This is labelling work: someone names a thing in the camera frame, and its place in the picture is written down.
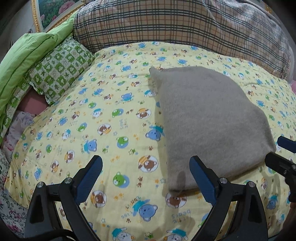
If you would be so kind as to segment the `beige brown knit sweater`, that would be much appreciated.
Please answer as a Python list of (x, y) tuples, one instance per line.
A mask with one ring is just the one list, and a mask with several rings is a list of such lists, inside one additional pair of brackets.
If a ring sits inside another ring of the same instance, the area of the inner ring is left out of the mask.
[(192, 156), (217, 176), (233, 178), (276, 150), (265, 113), (230, 77), (197, 66), (149, 72), (163, 117), (170, 192), (198, 188)]

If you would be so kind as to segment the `white floral bedsheet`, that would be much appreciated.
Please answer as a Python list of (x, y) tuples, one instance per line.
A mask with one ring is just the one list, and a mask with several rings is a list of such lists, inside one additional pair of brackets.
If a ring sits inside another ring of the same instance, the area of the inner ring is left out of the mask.
[(6, 226), (17, 236), (22, 237), (28, 210), (16, 203), (4, 188), (11, 164), (13, 151), (25, 128), (33, 122), (34, 116), (16, 111), (11, 125), (1, 144), (1, 218)]

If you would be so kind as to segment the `pink cloth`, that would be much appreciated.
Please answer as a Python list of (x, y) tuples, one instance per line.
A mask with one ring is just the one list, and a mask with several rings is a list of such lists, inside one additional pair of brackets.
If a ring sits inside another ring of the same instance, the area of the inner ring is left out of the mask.
[(42, 113), (48, 106), (49, 105), (46, 102), (45, 97), (43, 95), (39, 95), (36, 91), (31, 89), (21, 100), (17, 110), (38, 115)]

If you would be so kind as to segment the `yellow bear print blanket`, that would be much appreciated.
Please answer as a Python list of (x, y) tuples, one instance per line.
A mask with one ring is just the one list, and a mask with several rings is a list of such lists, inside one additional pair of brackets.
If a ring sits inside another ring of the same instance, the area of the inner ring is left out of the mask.
[(149, 75), (188, 66), (229, 76), (274, 138), (295, 138), (295, 94), (254, 63), (164, 42), (105, 48), (22, 134), (4, 185), (11, 198), (28, 207), (37, 183), (60, 183), (99, 155), (102, 173), (81, 209), (101, 240), (191, 240), (211, 205), (197, 191), (176, 200), (168, 191), (168, 130)]

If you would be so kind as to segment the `plaid beige quilt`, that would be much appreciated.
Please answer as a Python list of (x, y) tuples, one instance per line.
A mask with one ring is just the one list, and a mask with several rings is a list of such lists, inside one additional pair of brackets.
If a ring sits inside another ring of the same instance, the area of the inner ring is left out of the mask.
[(291, 80), (295, 54), (277, 19), (250, 1), (91, 1), (74, 16), (91, 52), (136, 42), (200, 47)]

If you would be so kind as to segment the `green checkered pillow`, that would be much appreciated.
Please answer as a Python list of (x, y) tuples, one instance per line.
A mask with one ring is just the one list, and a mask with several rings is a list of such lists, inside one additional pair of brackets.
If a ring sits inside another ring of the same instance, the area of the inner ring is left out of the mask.
[(94, 54), (72, 37), (68, 37), (35, 63), (16, 86), (5, 112), (1, 113), (1, 138), (6, 135), (18, 105), (30, 88), (43, 95), (46, 102), (52, 105), (93, 60)]

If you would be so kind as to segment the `plain green pillow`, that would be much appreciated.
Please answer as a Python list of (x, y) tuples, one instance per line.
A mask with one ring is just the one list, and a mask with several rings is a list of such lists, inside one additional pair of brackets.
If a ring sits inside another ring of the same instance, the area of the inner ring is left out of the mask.
[(1, 113), (25, 73), (72, 33), (76, 14), (47, 33), (22, 35), (9, 49), (1, 61)]

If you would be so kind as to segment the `framed landscape painting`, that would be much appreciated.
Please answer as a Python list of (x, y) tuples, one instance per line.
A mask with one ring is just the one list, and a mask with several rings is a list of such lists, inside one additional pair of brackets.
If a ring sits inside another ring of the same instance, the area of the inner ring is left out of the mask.
[(67, 20), (85, 5), (79, 0), (33, 0), (31, 1), (36, 32), (48, 32)]

